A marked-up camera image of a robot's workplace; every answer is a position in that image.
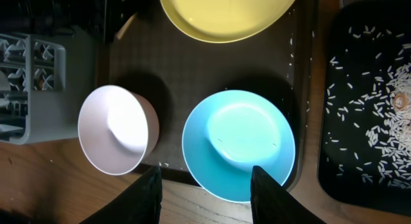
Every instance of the black tray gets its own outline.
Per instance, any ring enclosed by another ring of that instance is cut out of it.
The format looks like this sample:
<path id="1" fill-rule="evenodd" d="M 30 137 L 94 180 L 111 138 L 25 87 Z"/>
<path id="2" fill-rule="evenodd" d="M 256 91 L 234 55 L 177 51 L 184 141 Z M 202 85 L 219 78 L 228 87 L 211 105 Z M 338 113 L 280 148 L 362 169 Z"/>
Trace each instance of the black tray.
<path id="1" fill-rule="evenodd" d="M 145 97 L 161 127 L 159 142 L 136 172 L 161 163 L 163 178 L 197 185 L 182 155 L 186 119 L 204 98 L 225 89 L 243 89 L 270 100 L 291 124 L 297 149 L 284 185 L 290 190 L 301 173 L 314 2 L 296 0 L 266 30 L 228 44 L 210 44 L 183 34 L 167 18 L 159 0 L 144 19 L 134 20 L 110 47 L 110 83 Z"/>
<path id="2" fill-rule="evenodd" d="M 328 93 L 324 93 L 322 142 L 318 167 L 319 183 L 331 197 L 345 203 L 404 215 L 411 215 L 411 189 L 387 187 L 387 179 L 379 184 L 381 176 L 377 165 L 381 159 L 381 151 L 370 148 L 368 138 L 365 136 L 369 128 L 375 125 L 383 126 L 383 119 L 372 113 L 374 103 L 382 100 L 364 101 L 362 98 L 365 103 L 363 112 L 354 111 L 355 108 L 361 107 L 354 103 L 349 104 L 349 101 L 370 93 L 376 76 L 381 76 L 384 80 L 380 86 L 377 84 L 377 87 L 382 89 L 382 96 L 388 95 L 385 90 L 385 84 L 390 81 L 387 69 L 392 65 L 391 72 L 395 72 L 400 65 L 404 64 L 394 59 L 398 56 L 402 44 L 411 42 L 411 24 L 404 21 L 411 16 L 410 5 L 411 0 L 375 0 L 356 3 L 344 8 L 335 19 L 328 44 L 326 88 L 335 83 L 331 95 L 336 98 L 328 99 Z M 369 30 L 375 26 L 375 32 L 372 35 L 364 34 L 365 25 L 368 25 Z M 352 34 L 350 35 L 349 27 L 352 27 L 352 33 L 362 37 L 356 39 Z M 392 34 L 389 35 L 385 29 L 389 29 Z M 376 36 L 380 31 L 382 31 L 381 36 L 377 39 Z M 404 32 L 405 36 L 397 38 L 396 35 L 400 32 Z M 380 52 L 383 54 L 376 59 L 376 55 Z M 408 50 L 403 55 L 408 62 L 410 54 Z M 339 63 L 332 66 L 329 61 L 334 56 Z M 353 89 L 350 89 L 347 83 L 351 83 Z M 348 114 L 338 110 L 343 106 L 348 108 Z M 337 116 L 337 112 L 345 114 L 344 122 Z M 360 127 L 356 128 L 353 123 L 357 123 Z M 330 137 L 338 139 L 339 142 L 331 142 Z M 347 150 L 341 151 L 340 148 L 347 148 Z M 383 160 L 389 163 L 385 167 L 386 170 L 394 167 L 390 163 L 391 158 Z M 372 164 L 364 166 L 365 162 L 372 162 Z M 337 176 L 341 173 L 338 168 L 340 164 L 344 165 L 344 172 L 342 176 Z M 356 167 L 361 167 L 364 171 L 361 172 Z M 372 176 L 372 184 L 369 181 L 362 182 L 363 173 Z"/>

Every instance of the black object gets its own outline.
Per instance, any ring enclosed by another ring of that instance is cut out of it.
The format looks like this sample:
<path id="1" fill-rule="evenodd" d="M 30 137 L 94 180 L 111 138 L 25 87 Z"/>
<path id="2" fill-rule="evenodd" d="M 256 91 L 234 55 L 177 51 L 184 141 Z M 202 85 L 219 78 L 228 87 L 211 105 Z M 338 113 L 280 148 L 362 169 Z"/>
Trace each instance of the black object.
<path id="1" fill-rule="evenodd" d="M 251 209 L 254 224 L 324 223 L 259 166 L 252 168 Z"/>
<path id="2" fill-rule="evenodd" d="M 404 51 L 403 60 L 394 61 L 402 49 L 402 44 L 411 43 L 411 24 L 405 19 L 411 16 L 410 5 L 411 0 L 366 1 L 344 8 L 335 19 L 329 37 L 327 59 L 331 60 L 336 56 L 336 60 L 339 61 L 338 66 L 344 66 L 344 69 L 335 69 L 336 66 L 327 62 L 326 87 L 335 83 L 330 90 L 331 95 L 337 98 L 330 100 L 333 106 L 327 106 L 328 95 L 324 93 L 324 108 L 327 107 L 330 113 L 323 112 L 318 167 L 319 183 L 323 190 L 334 199 L 407 216 L 411 216 L 411 190 L 388 187 L 388 176 L 379 184 L 381 175 L 377 165 L 380 160 L 389 162 L 385 166 L 386 170 L 396 168 L 391 164 L 391 158 L 381 158 L 381 150 L 370 148 L 367 142 L 369 139 L 365 136 L 366 130 L 375 125 L 385 127 L 383 119 L 371 112 L 374 110 L 374 103 L 385 100 L 365 101 L 364 112 L 356 112 L 354 108 L 362 107 L 348 104 L 349 101 L 372 92 L 373 84 L 376 83 L 374 77 L 381 76 L 384 82 L 388 83 L 390 78 L 387 75 L 387 69 L 390 65 L 392 66 L 391 72 L 395 74 L 399 66 L 410 61 L 409 50 Z M 365 25 L 368 25 L 370 30 L 373 26 L 376 27 L 373 34 L 363 33 Z M 389 29 L 392 34 L 389 35 L 386 29 Z M 361 38 L 356 39 L 353 34 L 361 35 Z M 378 53 L 383 54 L 376 60 Z M 363 76 L 362 73 L 367 71 L 371 73 Z M 347 83 L 353 85 L 353 90 L 348 88 Z M 382 91 L 382 96 L 388 95 L 385 83 L 380 86 L 376 83 L 377 90 Z M 349 109 L 349 113 L 345 114 L 344 122 L 337 116 L 338 108 L 343 106 Z M 382 141 L 388 138 L 382 133 L 379 136 L 383 138 Z M 330 137 L 338 139 L 339 142 L 331 142 Z M 340 148 L 347 148 L 347 150 L 340 151 Z M 354 153 L 357 153 L 358 160 L 354 157 Z M 366 162 L 372 162 L 372 164 L 364 166 Z M 339 164 L 344 165 L 344 172 L 339 170 Z M 357 170 L 356 167 L 363 168 L 363 171 Z M 363 173 L 372 176 L 373 183 L 368 180 L 363 183 Z"/>
<path id="3" fill-rule="evenodd" d="M 154 224 L 160 220 L 162 199 L 161 173 L 150 168 L 117 198 L 81 224 L 119 223 Z"/>
<path id="4" fill-rule="evenodd" d="M 163 178 L 197 185 L 182 154 L 186 119 L 204 98 L 241 89 L 272 102 L 292 127 L 296 160 L 284 186 L 291 190 L 301 173 L 315 2 L 296 0 L 273 25 L 245 40 L 210 44 L 183 34 L 155 0 L 151 18 L 133 22 L 110 47 L 110 84 L 146 98 L 159 117 L 159 141 L 136 172 L 160 162 Z"/>
<path id="5" fill-rule="evenodd" d="M 75 35 L 77 25 L 104 43 L 133 14 L 145 18 L 151 0 L 0 0 L 0 33 Z"/>

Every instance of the wooden table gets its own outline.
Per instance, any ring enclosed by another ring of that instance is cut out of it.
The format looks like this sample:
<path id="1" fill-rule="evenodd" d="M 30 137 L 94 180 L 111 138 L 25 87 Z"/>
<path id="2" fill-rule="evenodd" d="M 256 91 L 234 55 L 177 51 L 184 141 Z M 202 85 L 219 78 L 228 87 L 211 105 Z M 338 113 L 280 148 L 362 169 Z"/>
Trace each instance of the wooden table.
<path id="1" fill-rule="evenodd" d="M 313 45 L 310 113 L 302 175 L 291 194 L 327 223 L 411 223 L 411 218 L 340 203 L 317 181 L 326 62 L 324 40 L 338 0 L 319 0 Z M 88 163 L 78 139 L 26 146 L 0 144 L 0 209 L 52 223 L 78 223 L 109 203 L 138 175 L 112 177 Z M 229 203 L 203 189 L 163 182 L 161 223 L 252 223 L 250 205 Z"/>

